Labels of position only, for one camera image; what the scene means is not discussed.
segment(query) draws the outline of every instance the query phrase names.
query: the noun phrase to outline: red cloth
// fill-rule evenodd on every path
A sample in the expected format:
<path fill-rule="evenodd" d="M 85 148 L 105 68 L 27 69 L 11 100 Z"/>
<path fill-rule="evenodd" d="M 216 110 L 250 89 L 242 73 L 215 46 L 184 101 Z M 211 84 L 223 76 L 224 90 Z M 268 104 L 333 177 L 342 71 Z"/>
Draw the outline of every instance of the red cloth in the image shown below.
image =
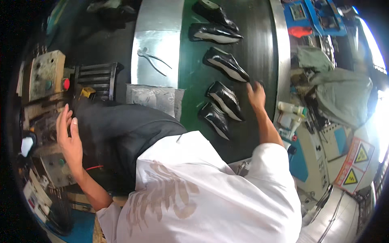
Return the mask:
<path fill-rule="evenodd" d="M 297 38 L 301 38 L 302 36 L 312 34 L 312 29 L 311 29 L 311 27 L 295 26 L 295 27 L 288 28 L 288 33 L 290 35 L 297 37 Z"/>

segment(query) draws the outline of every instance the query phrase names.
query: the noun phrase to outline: man's arm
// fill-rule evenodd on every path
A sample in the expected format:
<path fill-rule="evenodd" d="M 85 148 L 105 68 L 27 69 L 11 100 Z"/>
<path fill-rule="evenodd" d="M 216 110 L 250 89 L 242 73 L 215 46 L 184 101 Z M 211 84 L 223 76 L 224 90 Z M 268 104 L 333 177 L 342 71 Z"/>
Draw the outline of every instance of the man's arm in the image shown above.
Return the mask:
<path fill-rule="evenodd" d="M 82 167 L 82 144 L 78 133 L 77 118 L 71 118 L 73 112 L 66 104 L 57 118 L 57 142 L 62 148 L 62 154 L 69 165 L 74 179 L 85 193 L 95 211 L 107 208 L 112 203 L 112 197 L 101 187 Z"/>
<path fill-rule="evenodd" d="M 253 91 L 250 83 L 247 83 L 247 94 L 258 120 L 259 143 L 276 143 L 284 146 L 280 135 L 265 111 L 266 96 L 262 85 L 255 82 L 255 91 Z"/>

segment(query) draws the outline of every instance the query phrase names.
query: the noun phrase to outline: black leather shoe upper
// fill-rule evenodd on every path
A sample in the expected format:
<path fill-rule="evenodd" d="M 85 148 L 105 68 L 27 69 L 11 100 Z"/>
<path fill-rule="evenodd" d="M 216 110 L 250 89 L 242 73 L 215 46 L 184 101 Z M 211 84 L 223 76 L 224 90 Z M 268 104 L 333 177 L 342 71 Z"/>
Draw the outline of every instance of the black leather shoe upper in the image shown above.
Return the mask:
<path fill-rule="evenodd" d="M 222 132 L 225 137 L 230 140 L 231 135 L 228 131 L 228 122 L 226 118 L 226 114 L 222 113 L 219 108 L 215 108 L 215 104 L 212 105 L 212 103 L 208 102 L 201 110 L 198 112 L 198 115 L 200 117 L 203 117 L 207 119 L 208 121 L 212 122 L 219 130 Z"/>
<path fill-rule="evenodd" d="M 203 16 L 209 22 L 222 24 L 235 32 L 239 32 L 239 28 L 237 27 L 237 25 L 227 18 L 226 13 L 220 6 L 218 9 L 210 9 L 204 7 L 201 3 L 196 2 L 192 6 L 192 10 L 198 15 Z"/>
<path fill-rule="evenodd" d="M 209 33 L 212 35 L 221 35 L 230 38 L 243 39 L 243 36 L 235 33 L 234 31 L 224 27 L 223 25 L 215 23 L 194 23 L 189 27 L 189 39 L 191 41 L 203 40 L 201 38 L 195 37 L 196 33 Z"/>
<path fill-rule="evenodd" d="M 211 47 L 204 55 L 203 63 L 208 66 L 212 66 L 214 68 L 220 69 L 220 67 L 210 63 L 208 59 L 213 59 L 224 66 L 226 66 L 228 69 L 236 71 L 242 79 L 244 79 L 246 82 L 250 81 L 249 75 L 239 66 L 238 62 L 235 60 L 235 58 L 231 54 L 225 54 L 218 49 Z"/>
<path fill-rule="evenodd" d="M 224 105 L 227 106 L 229 111 L 225 107 L 223 107 L 223 105 L 218 100 L 212 97 L 212 93 L 216 94 L 219 98 L 221 98 Z M 236 118 L 238 118 L 240 119 L 240 121 L 245 120 L 242 115 L 242 110 L 239 106 L 238 98 L 236 97 L 235 93 L 229 90 L 224 84 L 220 83 L 219 81 L 216 81 L 212 86 L 209 87 L 207 94 L 209 97 L 213 98 L 216 102 L 218 102 L 220 105 L 219 107 L 221 107 L 221 109 L 226 112 L 232 119 L 237 120 Z"/>

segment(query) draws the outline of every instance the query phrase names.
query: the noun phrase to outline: yellow warning triangle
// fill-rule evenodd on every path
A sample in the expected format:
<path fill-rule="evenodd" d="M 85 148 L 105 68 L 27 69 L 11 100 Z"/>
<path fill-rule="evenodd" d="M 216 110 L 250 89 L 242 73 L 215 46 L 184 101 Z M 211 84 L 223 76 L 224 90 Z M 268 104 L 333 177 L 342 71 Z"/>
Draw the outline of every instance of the yellow warning triangle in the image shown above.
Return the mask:
<path fill-rule="evenodd" d="M 344 181 L 343 185 L 349 185 L 349 184 L 355 184 L 358 183 L 357 177 L 355 176 L 354 170 L 351 169 L 349 174 L 347 175 L 346 180 Z"/>
<path fill-rule="evenodd" d="M 363 162 L 368 160 L 367 153 L 363 145 L 359 147 L 357 158 L 355 159 L 355 163 Z"/>

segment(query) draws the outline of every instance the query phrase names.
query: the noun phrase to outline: black pants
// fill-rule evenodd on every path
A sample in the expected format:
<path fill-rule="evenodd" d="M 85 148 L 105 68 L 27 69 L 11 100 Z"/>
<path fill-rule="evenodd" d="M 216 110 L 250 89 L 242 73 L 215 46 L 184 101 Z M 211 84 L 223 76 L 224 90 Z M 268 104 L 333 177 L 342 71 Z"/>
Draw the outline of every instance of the black pants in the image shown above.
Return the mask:
<path fill-rule="evenodd" d="M 187 132 L 170 115 L 135 104 L 81 99 L 75 115 L 84 157 L 120 175 L 130 191 L 135 188 L 138 156 L 161 138 Z"/>

